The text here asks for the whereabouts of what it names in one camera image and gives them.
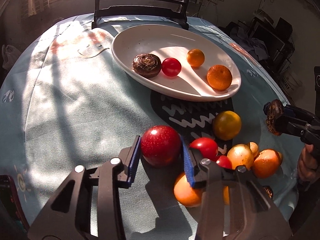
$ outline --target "blue gripper pad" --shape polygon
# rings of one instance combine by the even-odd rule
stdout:
[[[190,186],[194,187],[196,181],[195,181],[195,175],[194,175],[194,168],[188,152],[188,146],[186,145],[182,136],[180,136],[180,138],[181,138],[181,144],[182,144],[181,158],[183,160],[184,173],[187,177],[187,181],[189,182]]]
[[[139,165],[140,160],[140,154],[141,154],[141,137],[139,137],[138,142],[136,144],[136,147],[134,149],[134,152],[132,154],[132,158],[130,160],[129,166],[128,166],[128,179],[127,179],[127,186],[131,187],[131,184],[134,182],[134,179],[136,177],[137,168]]]

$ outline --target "white plastic bag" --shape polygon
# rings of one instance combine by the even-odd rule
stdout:
[[[11,45],[2,45],[2,58],[3,64],[2,67],[9,71],[14,63],[16,63],[17,59],[20,57],[21,52],[16,47]]]

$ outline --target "red cherry tomato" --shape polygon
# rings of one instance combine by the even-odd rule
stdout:
[[[143,157],[150,165],[157,168],[173,163],[179,157],[180,148],[180,136],[170,126],[151,127],[141,137]]]
[[[181,71],[181,63],[173,58],[166,58],[161,65],[162,72],[169,77],[175,77]]]
[[[213,139],[207,137],[195,139],[190,144],[190,147],[198,149],[204,158],[208,158],[214,162],[217,161],[219,158],[217,157],[218,145]]]
[[[232,163],[227,156],[221,155],[216,163],[222,168],[232,170]]]

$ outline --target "phone screen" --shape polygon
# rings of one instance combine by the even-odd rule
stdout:
[[[10,217],[24,232],[27,232],[28,224],[20,206],[14,181],[10,176],[0,176],[0,201]]]

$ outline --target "tablecloth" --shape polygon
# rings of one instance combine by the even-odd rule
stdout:
[[[187,142],[214,138],[211,122],[223,110],[238,113],[243,125],[233,140],[218,140],[222,153],[254,141],[260,149],[283,154],[281,168],[261,184],[272,187],[274,202],[288,220],[298,200],[294,171],[303,144],[268,132],[264,104],[275,98],[289,102],[266,71],[217,27],[190,17],[189,31],[230,55],[242,85],[225,101],[169,98],[129,77],[114,61],[111,43],[135,25],[180,26],[162,17],[119,16],[105,17],[91,30],[92,19],[92,14],[71,17],[48,29],[22,53],[0,89],[0,173],[13,176],[28,222],[75,166],[101,165],[153,125],[171,125]],[[139,164],[135,183],[119,192],[127,239],[194,239],[199,209],[181,206],[172,192],[180,172],[175,166],[155,170]]]

